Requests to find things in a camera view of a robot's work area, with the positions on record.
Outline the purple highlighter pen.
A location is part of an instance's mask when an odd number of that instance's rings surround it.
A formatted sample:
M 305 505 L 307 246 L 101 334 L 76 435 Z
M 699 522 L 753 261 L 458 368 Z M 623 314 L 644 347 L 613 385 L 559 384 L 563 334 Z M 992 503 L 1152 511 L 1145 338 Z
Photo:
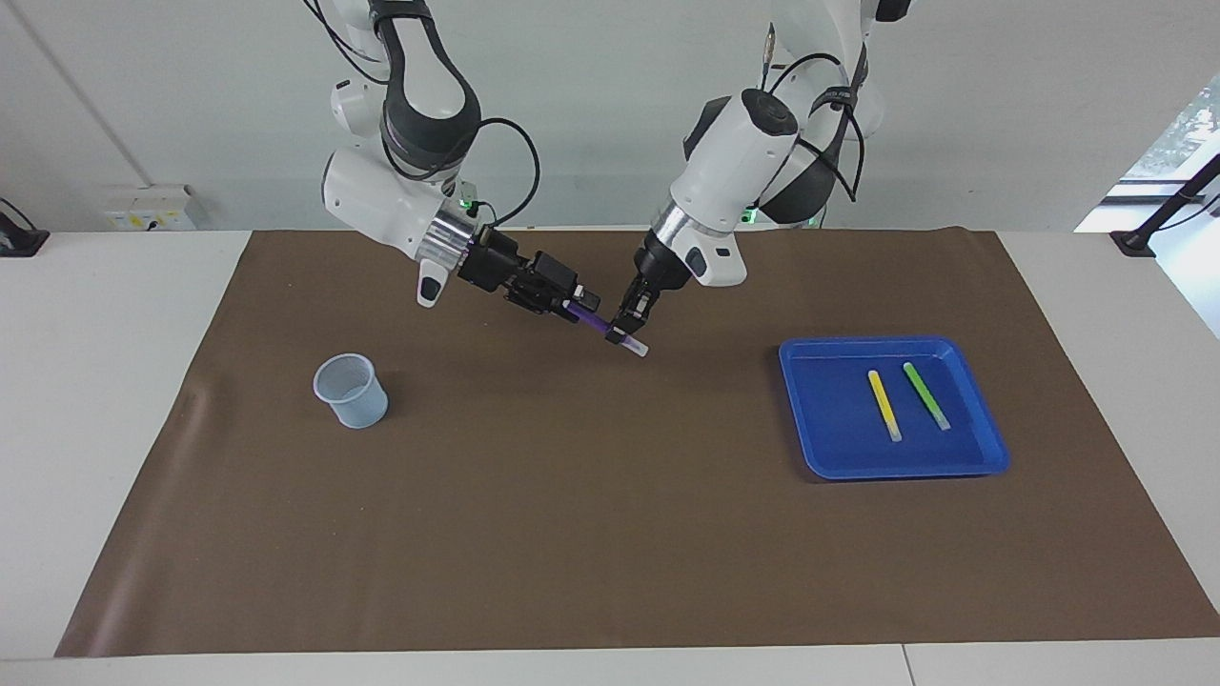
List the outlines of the purple highlighter pen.
M 631 352 L 637 356 L 648 355 L 649 347 L 647 344 L 636 339 L 634 337 L 632 337 L 632 334 L 627 334 L 623 333 L 622 331 L 615 330 L 615 327 L 609 321 L 598 316 L 597 312 L 593 312 L 593 310 L 583 308 L 583 305 L 580 304 L 580 301 L 567 300 L 565 301 L 565 304 L 562 304 L 562 308 L 565 308 L 567 312 L 571 312 L 577 319 L 580 319 L 580 322 L 583 322 L 593 327 L 593 330 L 597 330 L 597 332 L 600 333 L 605 341 L 615 345 L 623 347 L 623 349 L 627 349 L 627 352 Z

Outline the yellow highlighter pen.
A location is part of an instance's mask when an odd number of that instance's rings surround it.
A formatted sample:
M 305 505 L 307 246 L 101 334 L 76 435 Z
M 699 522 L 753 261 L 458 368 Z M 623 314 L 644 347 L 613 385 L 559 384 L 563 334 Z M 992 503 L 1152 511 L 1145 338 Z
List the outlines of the yellow highlighter pen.
M 889 395 L 884 389 L 884 382 L 882 382 L 878 370 L 867 370 L 867 385 L 871 387 L 874 399 L 877 403 L 880 416 L 887 427 L 889 439 L 892 439 L 892 442 L 902 442 L 902 426 L 899 426 Z

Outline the green highlighter pen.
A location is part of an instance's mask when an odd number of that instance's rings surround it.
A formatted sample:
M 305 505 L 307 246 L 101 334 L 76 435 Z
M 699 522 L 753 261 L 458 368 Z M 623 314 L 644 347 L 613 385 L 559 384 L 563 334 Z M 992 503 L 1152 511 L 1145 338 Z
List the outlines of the green highlighter pen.
M 946 416 L 946 413 L 943 413 L 942 406 L 937 402 L 936 395 L 924 380 L 924 375 L 920 374 L 917 367 L 910 361 L 904 361 L 902 369 L 906 378 L 909 378 L 909 383 L 913 386 L 915 394 L 919 395 L 921 403 L 924 403 L 924 406 L 927 409 L 928 416 L 932 417 L 942 433 L 948 433 L 948 431 L 952 430 L 952 425 L 948 416 Z

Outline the brown table mat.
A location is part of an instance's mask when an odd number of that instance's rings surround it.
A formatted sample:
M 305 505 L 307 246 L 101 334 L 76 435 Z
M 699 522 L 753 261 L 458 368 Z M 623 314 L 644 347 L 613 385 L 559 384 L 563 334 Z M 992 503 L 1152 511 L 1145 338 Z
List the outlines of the brown table mat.
M 1220 636 L 1220 612 L 992 232 L 752 232 L 648 356 L 399 251 L 257 232 L 57 655 Z M 1011 463 L 833 483 L 780 345 L 944 334 Z M 375 364 L 386 416 L 314 395 Z

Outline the pale mesh pen cup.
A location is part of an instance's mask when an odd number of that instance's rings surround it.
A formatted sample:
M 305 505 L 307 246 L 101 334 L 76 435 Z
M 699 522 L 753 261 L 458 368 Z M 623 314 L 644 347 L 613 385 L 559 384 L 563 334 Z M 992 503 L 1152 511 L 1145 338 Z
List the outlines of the pale mesh pen cup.
M 389 398 L 379 385 L 375 364 L 362 354 L 331 356 L 314 374 L 314 395 L 353 430 L 371 427 L 386 416 Z

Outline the blue plastic tray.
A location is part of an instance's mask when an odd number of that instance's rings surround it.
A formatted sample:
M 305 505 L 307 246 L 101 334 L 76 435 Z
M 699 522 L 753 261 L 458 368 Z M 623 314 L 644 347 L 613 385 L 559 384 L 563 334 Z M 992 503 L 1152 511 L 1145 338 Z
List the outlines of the blue plastic tray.
M 942 433 L 902 365 L 913 363 L 948 416 Z M 806 468 L 822 478 L 960 478 L 1006 472 L 1009 450 L 963 349 L 946 337 L 795 338 L 780 364 Z M 902 442 L 867 383 L 878 370 Z

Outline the glass window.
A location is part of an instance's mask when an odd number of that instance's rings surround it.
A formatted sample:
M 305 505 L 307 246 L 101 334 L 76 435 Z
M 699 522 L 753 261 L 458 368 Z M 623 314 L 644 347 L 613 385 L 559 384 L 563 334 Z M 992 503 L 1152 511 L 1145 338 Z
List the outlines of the glass window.
M 1077 232 L 1137 229 L 1220 153 L 1220 72 L 1121 175 Z M 1220 177 L 1150 239 L 1159 269 L 1220 339 Z

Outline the white wall socket box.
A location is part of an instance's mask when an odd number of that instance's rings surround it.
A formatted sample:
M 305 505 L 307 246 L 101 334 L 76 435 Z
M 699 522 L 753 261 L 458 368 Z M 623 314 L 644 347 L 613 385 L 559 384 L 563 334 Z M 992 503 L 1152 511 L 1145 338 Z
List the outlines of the white wall socket box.
M 199 229 L 199 204 L 185 184 L 113 188 L 101 205 L 111 229 L 192 232 Z

